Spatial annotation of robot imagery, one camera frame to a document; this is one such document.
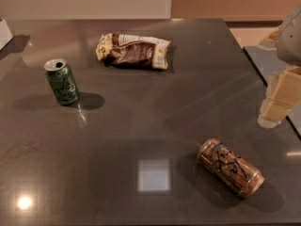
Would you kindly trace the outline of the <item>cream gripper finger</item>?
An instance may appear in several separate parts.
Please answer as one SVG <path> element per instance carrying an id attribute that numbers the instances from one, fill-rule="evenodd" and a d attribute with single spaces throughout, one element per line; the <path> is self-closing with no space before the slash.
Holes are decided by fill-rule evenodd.
<path id="1" fill-rule="evenodd" d="M 274 128 L 285 119 L 301 101 L 301 68 L 290 66 L 282 72 L 274 72 L 262 101 L 258 124 Z"/>

